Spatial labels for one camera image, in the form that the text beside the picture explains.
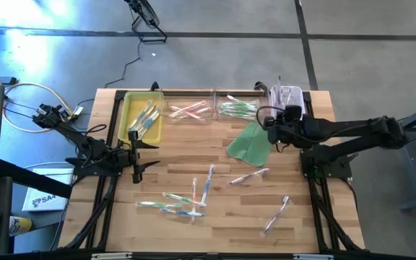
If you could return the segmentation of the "white perforated basket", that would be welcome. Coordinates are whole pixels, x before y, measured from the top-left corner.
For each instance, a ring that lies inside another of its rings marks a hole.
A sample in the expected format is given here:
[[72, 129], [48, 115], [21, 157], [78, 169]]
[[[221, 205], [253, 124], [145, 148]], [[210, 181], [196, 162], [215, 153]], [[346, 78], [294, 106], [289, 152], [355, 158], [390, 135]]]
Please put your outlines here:
[[301, 108], [301, 115], [306, 113], [303, 91], [298, 86], [275, 85], [269, 91], [269, 105], [285, 109], [288, 105]]

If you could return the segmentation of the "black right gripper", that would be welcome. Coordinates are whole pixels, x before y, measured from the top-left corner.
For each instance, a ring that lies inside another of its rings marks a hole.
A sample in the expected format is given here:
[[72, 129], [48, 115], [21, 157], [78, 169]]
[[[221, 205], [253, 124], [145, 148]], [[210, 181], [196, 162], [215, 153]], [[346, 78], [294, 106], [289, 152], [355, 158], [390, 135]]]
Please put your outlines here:
[[299, 105], [287, 105], [285, 108], [268, 106], [271, 116], [265, 118], [265, 131], [269, 143], [278, 142], [296, 148], [309, 149], [313, 141], [303, 133], [302, 108]]

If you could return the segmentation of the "black floor fan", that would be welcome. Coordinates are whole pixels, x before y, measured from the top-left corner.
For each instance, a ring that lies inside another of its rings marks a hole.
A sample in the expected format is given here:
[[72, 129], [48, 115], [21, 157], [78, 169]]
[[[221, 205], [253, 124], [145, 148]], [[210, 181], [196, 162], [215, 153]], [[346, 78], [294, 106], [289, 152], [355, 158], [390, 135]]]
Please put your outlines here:
[[[138, 37], [141, 43], [165, 43], [167, 41], [168, 36], [160, 29], [160, 20], [148, 0], [124, 1], [128, 4], [131, 18], [133, 19], [133, 22], [131, 23], [131, 31]], [[160, 33], [160, 38], [155, 36], [154, 39], [146, 40], [144, 35], [137, 29], [139, 22], [144, 22], [150, 29], [157, 30]]]

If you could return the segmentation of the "orange yellow toothbrush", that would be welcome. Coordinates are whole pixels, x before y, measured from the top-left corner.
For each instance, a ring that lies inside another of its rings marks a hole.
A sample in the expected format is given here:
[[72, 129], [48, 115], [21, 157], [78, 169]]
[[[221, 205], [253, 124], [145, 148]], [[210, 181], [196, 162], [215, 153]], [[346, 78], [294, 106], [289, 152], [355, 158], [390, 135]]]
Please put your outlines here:
[[197, 108], [206, 108], [207, 107], [207, 102], [206, 101], [200, 101], [197, 103], [194, 103], [192, 105], [186, 106], [182, 109], [184, 110], [196, 110]]

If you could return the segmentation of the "white printed box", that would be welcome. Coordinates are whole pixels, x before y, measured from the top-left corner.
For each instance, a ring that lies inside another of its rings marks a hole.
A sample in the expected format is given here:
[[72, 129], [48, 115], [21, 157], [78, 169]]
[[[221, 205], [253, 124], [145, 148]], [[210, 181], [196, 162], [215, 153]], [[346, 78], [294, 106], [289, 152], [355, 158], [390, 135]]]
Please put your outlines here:
[[[72, 168], [34, 168], [32, 169], [32, 172], [42, 176], [48, 176], [49, 178], [64, 184], [71, 184], [73, 181]], [[64, 197], [48, 194], [35, 188], [29, 188], [26, 193], [22, 211], [61, 211], [66, 206], [67, 201], [68, 199]]]

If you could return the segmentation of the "white label strip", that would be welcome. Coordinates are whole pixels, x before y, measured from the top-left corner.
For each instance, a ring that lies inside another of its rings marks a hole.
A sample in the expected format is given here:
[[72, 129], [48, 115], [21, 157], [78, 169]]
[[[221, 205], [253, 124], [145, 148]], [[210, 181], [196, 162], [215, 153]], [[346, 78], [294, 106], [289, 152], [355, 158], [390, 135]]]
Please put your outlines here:
[[90, 260], [127, 260], [133, 259], [133, 254], [130, 252], [115, 252], [115, 253], [94, 253]]
[[333, 255], [311, 254], [311, 253], [295, 253], [293, 260], [334, 260]]

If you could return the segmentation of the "yellow plastic bin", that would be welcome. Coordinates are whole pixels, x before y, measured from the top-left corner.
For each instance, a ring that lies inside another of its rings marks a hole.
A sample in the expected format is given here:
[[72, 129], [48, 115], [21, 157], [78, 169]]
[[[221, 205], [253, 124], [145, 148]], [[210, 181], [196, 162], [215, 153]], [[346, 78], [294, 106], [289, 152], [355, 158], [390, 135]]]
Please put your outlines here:
[[151, 100], [155, 109], [138, 128], [138, 139], [147, 144], [158, 144], [162, 136], [163, 117], [161, 116], [164, 95], [161, 92], [127, 92], [123, 99], [121, 120], [118, 129], [118, 139], [130, 143], [128, 138], [129, 126], [139, 112]]

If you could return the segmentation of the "clear plastic bin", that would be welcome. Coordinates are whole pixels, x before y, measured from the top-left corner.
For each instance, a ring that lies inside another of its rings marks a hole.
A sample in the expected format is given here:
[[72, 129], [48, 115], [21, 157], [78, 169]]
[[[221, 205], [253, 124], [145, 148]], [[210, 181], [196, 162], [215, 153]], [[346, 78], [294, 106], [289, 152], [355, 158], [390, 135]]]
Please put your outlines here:
[[230, 101], [227, 98], [228, 95], [232, 95], [234, 98], [237, 98], [242, 101], [256, 101], [259, 108], [269, 104], [269, 95], [264, 96], [264, 93], [261, 90], [216, 89], [214, 92], [214, 111], [216, 113], [217, 120], [225, 123], [250, 123], [255, 121], [239, 118], [227, 118], [221, 116], [219, 113], [219, 110], [221, 109], [220, 105], [222, 103], [230, 103]]
[[[215, 113], [215, 91], [214, 90], [163, 90], [164, 105], [161, 116], [168, 124], [184, 124], [184, 125], [208, 125], [211, 124], [213, 115]], [[204, 117], [204, 120], [196, 119], [174, 119], [169, 115], [173, 112], [170, 108], [172, 105], [179, 108], [192, 105], [194, 103], [206, 101], [207, 108], [211, 108]]]

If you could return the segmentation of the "yellow white can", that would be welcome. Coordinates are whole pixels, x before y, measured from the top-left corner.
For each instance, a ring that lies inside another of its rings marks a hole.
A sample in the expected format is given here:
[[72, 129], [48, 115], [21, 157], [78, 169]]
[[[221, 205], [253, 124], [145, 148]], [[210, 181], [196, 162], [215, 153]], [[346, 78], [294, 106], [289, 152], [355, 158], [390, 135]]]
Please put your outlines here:
[[10, 216], [9, 217], [9, 235], [16, 236], [28, 233], [31, 230], [33, 222], [29, 218]]

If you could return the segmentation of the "green cloth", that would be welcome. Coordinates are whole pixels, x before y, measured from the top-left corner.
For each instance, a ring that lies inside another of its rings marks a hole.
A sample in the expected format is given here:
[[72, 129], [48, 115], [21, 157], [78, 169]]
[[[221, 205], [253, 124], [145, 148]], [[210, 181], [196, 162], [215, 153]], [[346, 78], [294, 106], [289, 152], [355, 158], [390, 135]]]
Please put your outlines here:
[[259, 168], [267, 162], [271, 148], [267, 132], [257, 123], [250, 123], [227, 146], [226, 152], [230, 157]]

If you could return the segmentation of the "black side table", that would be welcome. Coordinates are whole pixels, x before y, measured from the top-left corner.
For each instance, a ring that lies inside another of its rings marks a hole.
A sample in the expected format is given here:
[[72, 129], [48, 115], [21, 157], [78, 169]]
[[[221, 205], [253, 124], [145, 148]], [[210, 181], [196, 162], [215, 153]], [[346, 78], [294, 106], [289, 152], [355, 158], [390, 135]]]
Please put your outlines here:
[[12, 185], [18, 183], [68, 199], [72, 187], [44, 175], [0, 160], [0, 255], [9, 253], [9, 217], [12, 210]]

